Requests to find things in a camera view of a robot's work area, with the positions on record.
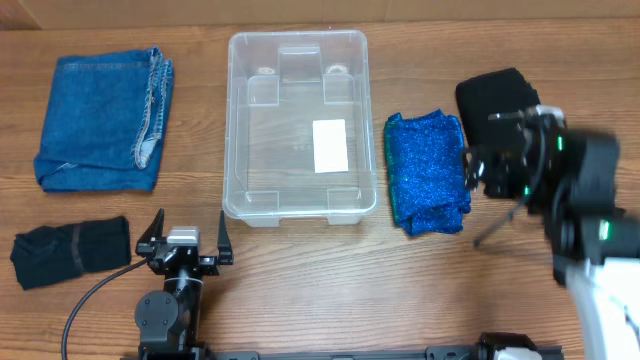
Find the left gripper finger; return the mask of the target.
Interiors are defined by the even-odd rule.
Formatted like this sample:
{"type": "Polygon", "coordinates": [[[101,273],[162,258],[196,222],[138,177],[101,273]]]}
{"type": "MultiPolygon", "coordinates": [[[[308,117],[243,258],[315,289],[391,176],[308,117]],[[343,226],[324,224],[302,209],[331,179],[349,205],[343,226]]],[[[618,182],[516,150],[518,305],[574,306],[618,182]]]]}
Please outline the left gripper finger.
{"type": "Polygon", "coordinates": [[[226,228],[225,214],[223,211],[220,212],[219,216],[217,249],[219,257],[233,257],[231,240],[226,228]]]}
{"type": "Polygon", "coordinates": [[[150,243],[153,239],[161,238],[163,234],[165,211],[160,208],[156,213],[154,220],[149,227],[145,230],[142,236],[137,241],[138,245],[143,243],[150,243]]]}

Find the large black garment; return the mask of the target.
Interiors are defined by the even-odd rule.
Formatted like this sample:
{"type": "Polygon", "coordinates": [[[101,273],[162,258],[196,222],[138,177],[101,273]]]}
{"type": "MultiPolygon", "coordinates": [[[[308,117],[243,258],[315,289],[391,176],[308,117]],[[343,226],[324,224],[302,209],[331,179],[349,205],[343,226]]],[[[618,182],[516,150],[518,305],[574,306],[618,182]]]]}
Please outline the large black garment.
{"type": "Polygon", "coordinates": [[[455,90],[460,118],[469,147],[521,150],[525,140],[516,120],[490,120],[497,113],[512,113],[539,105],[537,91],[515,68],[476,76],[455,90]]]}

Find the blue sequin fabric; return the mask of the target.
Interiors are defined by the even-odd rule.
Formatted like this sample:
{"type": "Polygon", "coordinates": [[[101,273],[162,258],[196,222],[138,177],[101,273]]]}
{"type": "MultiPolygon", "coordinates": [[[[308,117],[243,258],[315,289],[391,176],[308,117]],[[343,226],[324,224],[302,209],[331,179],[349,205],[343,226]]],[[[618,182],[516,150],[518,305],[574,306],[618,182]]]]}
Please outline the blue sequin fabric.
{"type": "Polygon", "coordinates": [[[396,113],[385,122],[383,137],[395,225],[411,237],[462,231],[471,195],[458,118],[440,110],[416,118],[396,113]]]}

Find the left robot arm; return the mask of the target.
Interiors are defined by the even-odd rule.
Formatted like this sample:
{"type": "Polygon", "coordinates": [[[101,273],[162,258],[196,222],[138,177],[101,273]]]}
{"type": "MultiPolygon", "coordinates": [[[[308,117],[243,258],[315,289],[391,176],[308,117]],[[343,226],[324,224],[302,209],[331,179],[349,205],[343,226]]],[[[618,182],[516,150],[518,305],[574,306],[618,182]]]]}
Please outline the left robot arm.
{"type": "Polygon", "coordinates": [[[213,351],[197,336],[203,278],[217,276],[221,265],[234,263],[225,215],[219,218],[216,255],[200,253],[197,226],[176,226],[164,235],[163,225],[164,211],[159,210],[136,244],[136,254],[164,278],[163,288],[145,294],[136,306],[137,358],[213,359],[213,351]]]}

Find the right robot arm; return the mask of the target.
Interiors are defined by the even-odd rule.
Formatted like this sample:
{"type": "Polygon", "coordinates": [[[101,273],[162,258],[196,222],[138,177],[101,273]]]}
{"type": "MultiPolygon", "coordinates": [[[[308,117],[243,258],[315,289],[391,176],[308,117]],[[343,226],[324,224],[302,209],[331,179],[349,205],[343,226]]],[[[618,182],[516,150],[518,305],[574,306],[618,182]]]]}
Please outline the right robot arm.
{"type": "Polygon", "coordinates": [[[588,359],[639,356],[639,220],[617,207],[617,138],[570,129],[562,111],[537,105],[495,113],[520,139],[511,150],[483,142],[464,150],[465,185],[514,199],[542,218],[554,278],[580,320],[588,359]]]}

